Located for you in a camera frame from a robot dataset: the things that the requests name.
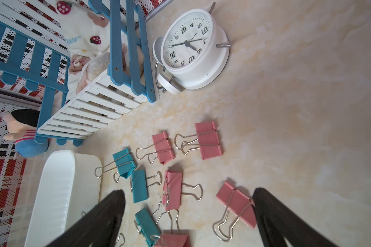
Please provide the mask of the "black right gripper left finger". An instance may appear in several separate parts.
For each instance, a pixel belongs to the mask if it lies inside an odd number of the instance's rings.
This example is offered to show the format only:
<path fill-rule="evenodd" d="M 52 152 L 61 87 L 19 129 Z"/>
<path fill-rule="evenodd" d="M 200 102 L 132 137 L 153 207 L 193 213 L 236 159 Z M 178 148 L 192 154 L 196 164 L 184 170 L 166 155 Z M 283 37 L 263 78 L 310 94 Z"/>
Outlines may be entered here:
<path fill-rule="evenodd" d="M 120 233 L 125 205 L 125 192 L 112 191 L 48 246 L 114 247 Z"/>

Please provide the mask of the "white plastic storage box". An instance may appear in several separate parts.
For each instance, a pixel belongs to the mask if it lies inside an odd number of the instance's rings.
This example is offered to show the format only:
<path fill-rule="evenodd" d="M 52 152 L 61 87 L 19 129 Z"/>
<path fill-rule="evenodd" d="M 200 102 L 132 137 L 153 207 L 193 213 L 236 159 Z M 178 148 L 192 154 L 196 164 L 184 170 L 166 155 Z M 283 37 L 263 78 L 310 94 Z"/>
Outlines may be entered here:
<path fill-rule="evenodd" d="M 98 157 L 71 150 L 53 152 L 43 167 L 25 246 L 45 247 L 99 201 Z"/>

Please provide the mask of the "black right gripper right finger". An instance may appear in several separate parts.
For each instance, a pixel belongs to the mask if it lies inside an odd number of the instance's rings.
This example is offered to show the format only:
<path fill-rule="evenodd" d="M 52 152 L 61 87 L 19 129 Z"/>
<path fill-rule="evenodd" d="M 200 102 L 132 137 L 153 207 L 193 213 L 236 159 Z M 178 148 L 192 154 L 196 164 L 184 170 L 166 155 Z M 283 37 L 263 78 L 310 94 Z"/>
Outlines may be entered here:
<path fill-rule="evenodd" d="M 335 247 L 265 188 L 252 196 L 257 227 L 265 247 Z"/>

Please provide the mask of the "teal binder clip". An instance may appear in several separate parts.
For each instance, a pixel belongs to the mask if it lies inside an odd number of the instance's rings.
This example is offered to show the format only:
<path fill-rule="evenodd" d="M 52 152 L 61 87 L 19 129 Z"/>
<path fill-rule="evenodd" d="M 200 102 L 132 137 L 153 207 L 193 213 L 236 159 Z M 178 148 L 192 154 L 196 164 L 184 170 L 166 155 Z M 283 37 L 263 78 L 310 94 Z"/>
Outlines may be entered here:
<path fill-rule="evenodd" d="M 159 181 L 147 185 L 147 180 L 159 177 Z M 145 170 L 134 170 L 130 176 L 130 190 L 133 195 L 133 203 L 139 203 L 148 199 L 148 188 L 153 185 L 160 186 L 163 178 L 161 172 L 156 172 L 154 176 L 147 177 Z"/>
<path fill-rule="evenodd" d="M 95 168 L 95 177 L 101 178 L 105 173 L 114 170 L 113 180 L 115 183 L 118 183 L 120 178 L 128 179 L 137 167 L 130 150 L 125 148 L 113 154 L 112 157 L 113 161 L 109 164 Z"/>
<path fill-rule="evenodd" d="M 139 235 L 145 238 L 149 247 L 154 247 L 158 241 L 161 232 L 158 228 L 158 222 L 167 212 L 160 210 L 163 203 L 159 202 L 157 209 L 150 214 L 147 207 L 144 207 L 135 214 L 134 224 Z"/>

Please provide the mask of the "pink binder clip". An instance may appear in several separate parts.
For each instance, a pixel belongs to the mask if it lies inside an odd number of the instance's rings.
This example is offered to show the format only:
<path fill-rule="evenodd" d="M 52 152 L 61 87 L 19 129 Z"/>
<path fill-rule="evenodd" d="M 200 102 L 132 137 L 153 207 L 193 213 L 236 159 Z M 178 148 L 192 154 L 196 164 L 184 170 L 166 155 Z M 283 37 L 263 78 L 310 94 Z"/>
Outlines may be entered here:
<path fill-rule="evenodd" d="M 138 160 L 147 157 L 150 164 L 158 161 L 160 164 L 165 165 L 175 158 L 175 153 L 166 131 L 163 131 L 160 134 L 155 134 L 151 138 L 153 143 L 150 146 L 136 149 L 135 156 Z"/>
<path fill-rule="evenodd" d="M 151 235 L 149 238 L 155 242 L 155 246 L 158 247 L 190 247 L 191 242 L 188 235 L 182 235 L 180 233 L 180 227 L 178 223 L 179 210 L 175 210 L 176 215 L 176 230 L 177 234 L 173 233 L 173 229 L 169 234 Z"/>
<path fill-rule="evenodd" d="M 181 206 L 181 196 L 191 196 L 196 201 L 200 201 L 204 195 L 203 188 L 200 184 L 189 185 L 182 181 L 183 173 L 166 170 L 164 173 L 162 204 L 165 211 L 178 210 Z M 200 189 L 201 195 L 194 193 L 182 192 L 182 188 Z"/>
<path fill-rule="evenodd" d="M 225 181 L 217 192 L 216 198 L 225 206 L 221 219 L 212 225 L 213 232 L 217 239 L 222 242 L 231 241 L 234 236 L 234 228 L 239 221 L 243 221 L 251 229 L 256 228 L 257 220 L 254 213 L 254 201 L 237 189 L 233 184 L 229 181 Z M 221 227 L 227 223 L 230 213 L 235 215 L 235 219 L 230 224 L 228 233 L 225 233 Z"/>
<path fill-rule="evenodd" d="M 199 151 L 202 160 L 223 155 L 217 127 L 214 121 L 198 122 L 195 124 L 196 133 L 193 135 L 176 134 L 174 145 L 182 154 Z"/>

